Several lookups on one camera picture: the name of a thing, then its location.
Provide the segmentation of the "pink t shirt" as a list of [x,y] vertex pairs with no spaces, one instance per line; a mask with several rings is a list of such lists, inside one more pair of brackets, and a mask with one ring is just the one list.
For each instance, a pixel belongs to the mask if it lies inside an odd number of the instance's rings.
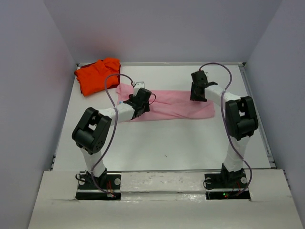
[[131,122],[162,121],[173,119],[208,119],[215,115],[212,101],[190,100],[189,91],[151,90],[150,110]]

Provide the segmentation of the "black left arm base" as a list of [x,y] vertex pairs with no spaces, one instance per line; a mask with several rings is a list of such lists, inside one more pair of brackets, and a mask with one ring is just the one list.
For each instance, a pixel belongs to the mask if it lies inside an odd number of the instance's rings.
[[107,174],[106,180],[97,188],[91,176],[86,173],[75,175],[78,181],[75,198],[77,200],[116,201],[121,199],[121,174]]

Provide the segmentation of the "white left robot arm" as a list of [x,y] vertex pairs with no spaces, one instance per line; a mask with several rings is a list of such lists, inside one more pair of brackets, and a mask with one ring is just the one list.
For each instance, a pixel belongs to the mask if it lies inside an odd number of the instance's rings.
[[117,106],[102,110],[89,107],[84,111],[72,132],[72,139],[85,160],[87,167],[85,181],[94,188],[103,187],[106,181],[107,169],[102,161],[105,156],[102,148],[106,143],[110,127],[113,127],[113,132],[105,152],[109,150],[114,139],[117,124],[131,121],[150,111],[151,95],[151,91],[140,87],[134,89],[128,100]]

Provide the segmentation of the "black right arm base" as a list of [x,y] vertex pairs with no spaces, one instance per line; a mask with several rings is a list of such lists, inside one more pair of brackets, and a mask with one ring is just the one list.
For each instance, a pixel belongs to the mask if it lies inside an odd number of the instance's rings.
[[207,200],[251,200],[245,173],[240,178],[235,178],[231,183],[224,183],[220,173],[208,173],[204,175],[203,187],[206,189]]

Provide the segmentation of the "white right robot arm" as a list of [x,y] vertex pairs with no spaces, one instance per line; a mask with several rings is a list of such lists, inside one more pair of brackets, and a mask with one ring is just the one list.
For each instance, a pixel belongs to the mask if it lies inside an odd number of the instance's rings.
[[215,82],[192,83],[190,99],[212,101],[221,109],[229,146],[221,172],[212,181],[219,181],[224,187],[230,187],[243,176],[245,151],[250,137],[258,129],[253,99],[227,92]]

